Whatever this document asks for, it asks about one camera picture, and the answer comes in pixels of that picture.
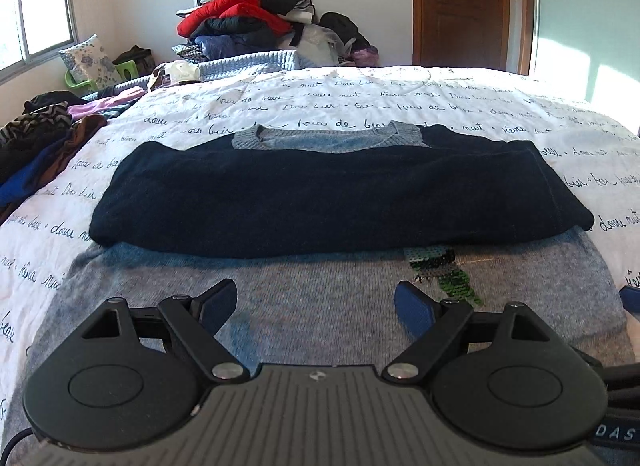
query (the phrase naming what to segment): pink garment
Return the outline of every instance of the pink garment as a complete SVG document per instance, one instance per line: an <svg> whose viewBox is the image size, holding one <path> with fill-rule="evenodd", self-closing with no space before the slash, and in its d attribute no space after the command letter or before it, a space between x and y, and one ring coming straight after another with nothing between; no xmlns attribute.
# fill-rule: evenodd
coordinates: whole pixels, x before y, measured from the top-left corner
<svg viewBox="0 0 640 466"><path fill-rule="evenodd" d="M140 86L134 86L123 90L117 96L105 97L104 99L93 100L87 104L76 104L70 106L67 112L71 114L71 118L74 121L79 121L83 117L93 115L94 113L100 113L100 110L108 110L119 104L124 104L130 100L138 99L146 94L145 90Z"/></svg>

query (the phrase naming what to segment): wooden door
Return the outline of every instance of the wooden door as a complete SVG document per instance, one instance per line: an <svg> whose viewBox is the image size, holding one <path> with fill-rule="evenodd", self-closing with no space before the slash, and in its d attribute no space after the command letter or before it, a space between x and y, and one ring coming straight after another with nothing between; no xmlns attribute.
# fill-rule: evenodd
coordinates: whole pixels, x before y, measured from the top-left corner
<svg viewBox="0 0 640 466"><path fill-rule="evenodd" d="M509 0L414 0L414 63L504 70Z"/></svg>

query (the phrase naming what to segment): window frame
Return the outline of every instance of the window frame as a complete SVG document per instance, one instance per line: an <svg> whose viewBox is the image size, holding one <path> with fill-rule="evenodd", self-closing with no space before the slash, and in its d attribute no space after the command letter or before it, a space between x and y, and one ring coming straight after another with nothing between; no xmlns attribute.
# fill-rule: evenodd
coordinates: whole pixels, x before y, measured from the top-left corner
<svg viewBox="0 0 640 466"><path fill-rule="evenodd" d="M71 47L78 43L78 30L76 29L76 17L74 15L73 0L65 0L66 3L66 20L69 25L71 39L68 41L52 45L47 49L39 52L29 52L26 41L26 31L24 28L24 19L22 14L22 0L18 0L18 37L20 40L20 51L22 51L22 59L13 65L0 69L0 84L6 83L8 80L27 72L33 67L41 65L58 56L61 49Z"/></svg>

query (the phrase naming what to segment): purple bag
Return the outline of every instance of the purple bag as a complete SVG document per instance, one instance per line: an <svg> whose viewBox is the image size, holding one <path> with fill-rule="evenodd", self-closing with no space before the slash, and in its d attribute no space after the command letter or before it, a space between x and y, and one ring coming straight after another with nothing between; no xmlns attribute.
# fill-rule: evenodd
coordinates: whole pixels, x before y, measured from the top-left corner
<svg viewBox="0 0 640 466"><path fill-rule="evenodd" d="M359 51L352 52L351 58L356 64L356 67L377 67L380 62L378 49L373 45L366 49L360 49Z"/></svg>

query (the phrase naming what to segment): light green wall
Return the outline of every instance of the light green wall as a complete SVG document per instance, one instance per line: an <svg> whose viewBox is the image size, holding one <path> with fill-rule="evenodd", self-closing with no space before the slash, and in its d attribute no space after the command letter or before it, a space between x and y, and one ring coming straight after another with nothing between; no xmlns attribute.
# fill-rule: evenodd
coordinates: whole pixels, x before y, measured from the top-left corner
<svg viewBox="0 0 640 466"><path fill-rule="evenodd" d="M540 0L534 75L640 128L640 0Z"/></svg>

